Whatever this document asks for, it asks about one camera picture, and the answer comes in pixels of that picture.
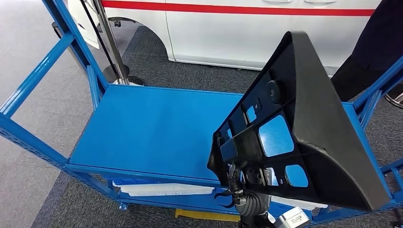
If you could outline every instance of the dark carpet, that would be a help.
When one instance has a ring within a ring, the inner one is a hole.
[[[257,71],[170,62],[159,38],[140,27],[123,55],[131,75],[148,86],[245,92]],[[403,155],[403,110],[384,99],[367,127],[367,137],[380,166]],[[388,178],[395,188],[395,183]],[[321,228],[388,228],[396,220],[392,211],[348,218]],[[175,218],[173,209],[131,205],[120,211],[117,203],[61,173],[33,228],[232,228],[236,223]]]

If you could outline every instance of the blue shelf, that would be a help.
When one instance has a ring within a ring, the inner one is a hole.
[[[203,167],[207,165],[213,132],[241,96],[110,85],[68,167],[118,178],[165,177],[168,182],[187,184],[197,180],[198,185],[217,187],[216,175]],[[286,140],[290,136],[284,121],[270,123],[260,129],[260,134],[265,138],[265,150],[275,155],[289,148],[286,144],[292,145],[292,140]]]

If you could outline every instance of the person's leg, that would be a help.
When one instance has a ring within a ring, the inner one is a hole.
[[[384,72],[363,68],[351,56],[331,78],[341,101],[348,101],[372,85]]]

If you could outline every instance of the white plastic part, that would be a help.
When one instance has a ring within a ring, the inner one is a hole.
[[[274,223],[276,228],[303,228],[310,223],[308,216],[300,207],[295,207],[280,217]]]
[[[315,208],[327,208],[326,204],[307,202],[297,199],[286,199],[278,196],[272,196],[271,201],[293,207],[300,207],[305,210],[313,210]]]
[[[130,196],[173,196],[173,195],[201,195],[211,194],[212,187],[202,187],[188,184],[131,184],[116,185],[120,191]]]

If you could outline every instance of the pole base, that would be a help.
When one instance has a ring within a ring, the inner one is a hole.
[[[397,84],[391,91],[385,94],[385,98],[393,105],[403,108],[403,84]]]
[[[123,65],[123,73],[126,75],[129,75],[130,69],[128,66]],[[105,68],[102,73],[104,74],[105,79],[109,82],[109,83],[113,83],[114,81],[116,81],[119,76],[117,74],[114,73],[112,66],[108,66],[107,68]]]
[[[129,67],[126,66],[126,65],[123,65],[123,66],[124,66],[123,67],[123,70],[124,70],[123,73],[126,74],[126,75],[129,75],[129,73],[130,73]],[[112,69],[112,66],[108,66],[107,68],[105,68],[102,73],[104,74],[105,79],[109,83],[113,83],[119,78],[119,76],[114,73],[114,71]],[[140,78],[138,78],[136,76],[127,76],[127,79],[129,80],[130,83],[134,83],[134,84],[139,85],[139,86],[144,85],[144,82]]]

